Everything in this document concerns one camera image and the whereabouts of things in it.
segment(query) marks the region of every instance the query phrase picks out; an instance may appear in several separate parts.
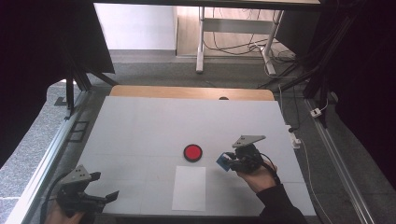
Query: sheet of paper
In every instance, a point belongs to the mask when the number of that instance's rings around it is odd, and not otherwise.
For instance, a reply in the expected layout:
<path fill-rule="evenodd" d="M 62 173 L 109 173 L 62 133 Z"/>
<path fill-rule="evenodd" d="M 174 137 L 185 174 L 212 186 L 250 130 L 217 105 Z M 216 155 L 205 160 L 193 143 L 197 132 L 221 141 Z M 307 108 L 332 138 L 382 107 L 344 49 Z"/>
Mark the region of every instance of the sheet of paper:
<path fill-rule="evenodd" d="M 177 166 L 172 210 L 205 211 L 206 168 Z"/>

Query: white table leg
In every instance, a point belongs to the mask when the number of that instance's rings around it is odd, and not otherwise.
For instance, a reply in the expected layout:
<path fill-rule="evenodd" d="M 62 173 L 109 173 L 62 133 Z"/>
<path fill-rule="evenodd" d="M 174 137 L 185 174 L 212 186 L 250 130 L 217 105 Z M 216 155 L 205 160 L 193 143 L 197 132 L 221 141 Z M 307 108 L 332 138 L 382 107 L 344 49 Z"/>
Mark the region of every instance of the white table leg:
<path fill-rule="evenodd" d="M 279 25 L 280 17 L 282 16 L 283 11 L 278 11 L 277 15 L 274 20 L 274 24 L 271 30 L 270 35 L 268 36 L 268 42 L 265 45 L 265 49 L 262 49 L 262 57 L 264 58 L 265 61 L 265 66 L 267 67 L 268 75 L 274 76 L 276 74 L 274 66 L 271 62 L 270 58 L 270 50 L 271 50 L 271 45 L 274 41 L 274 37 L 276 34 L 277 26 Z"/>
<path fill-rule="evenodd" d="M 202 74 L 204 72 L 204 20 L 205 8 L 199 7 L 199 43 L 197 52 L 197 67 L 196 73 Z"/>

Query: wooden floor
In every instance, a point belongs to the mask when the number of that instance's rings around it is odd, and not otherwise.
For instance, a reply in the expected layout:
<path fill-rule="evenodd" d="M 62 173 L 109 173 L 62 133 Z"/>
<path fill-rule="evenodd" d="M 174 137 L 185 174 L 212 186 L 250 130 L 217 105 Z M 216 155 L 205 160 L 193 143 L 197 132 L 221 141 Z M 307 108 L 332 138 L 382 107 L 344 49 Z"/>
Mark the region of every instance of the wooden floor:
<path fill-rule="evenodd" d="M 206 18 L 224 18 L 224 19 L 240 19 L 240 20 L 261 20 L 271 21 L 273 19 L 273 10 L 258 10 L 258 9 L 242 9 L 242 8 L 220 8 L 220 7 L 206 7 L 205 17 Z M 178 17 L 178 28 L 177 28 L 177 56 L 191 56 L 196 57 L 198 49 L 198 37 L 199 37 L 199 8 L 198 7 L 177 7 Z M 257 49 L 254 51 L 247 52 L 249 50 L 248 43 L 251 39 L 251 45 L 254 46 L 254 42 L 257 44 L 265 44 L 268 35 L 252 35 L 250 34 L 224 34 L 224 33 L 204 33 L 204 41 L 209 49 L 205 47 L 204 55 L 213 57 L 261 57 L 261 54 Z M 231 53 L 238 55 L 232 55 L 230 53 L 221 52 L 216 49 L 216 45 L 219 48 L 228 48 L 233 46 L 245 45 L 236 49 L 227 49 Z M 279 51 L 285 50 L 286 48 L 280 44 L 275 43 L 272 47 L 275 54 Z"/>

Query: red button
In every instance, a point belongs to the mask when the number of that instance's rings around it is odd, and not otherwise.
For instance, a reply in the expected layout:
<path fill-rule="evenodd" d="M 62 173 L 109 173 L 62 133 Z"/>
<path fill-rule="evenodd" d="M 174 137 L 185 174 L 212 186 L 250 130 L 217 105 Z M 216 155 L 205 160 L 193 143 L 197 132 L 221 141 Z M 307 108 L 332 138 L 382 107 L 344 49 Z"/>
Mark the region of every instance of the red button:
<path fill-rule="evenodd" d="M 199 146 L 191 144 L 184 148 L 184 158 L 186 158 L 187 161 L 195 162 L 200 160 L 201 157 L 202 149 Z"/>

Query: white wall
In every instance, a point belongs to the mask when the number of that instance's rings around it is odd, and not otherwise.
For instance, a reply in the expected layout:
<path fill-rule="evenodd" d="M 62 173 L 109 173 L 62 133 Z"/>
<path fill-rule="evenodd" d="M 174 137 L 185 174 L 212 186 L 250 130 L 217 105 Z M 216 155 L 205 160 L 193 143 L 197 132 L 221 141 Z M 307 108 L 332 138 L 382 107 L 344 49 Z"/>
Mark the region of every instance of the white wall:
<path fill-rule="evenodd" d="M 95 4 L 95 9 L 109 49 L 176 49 L 175 7 Z"/>

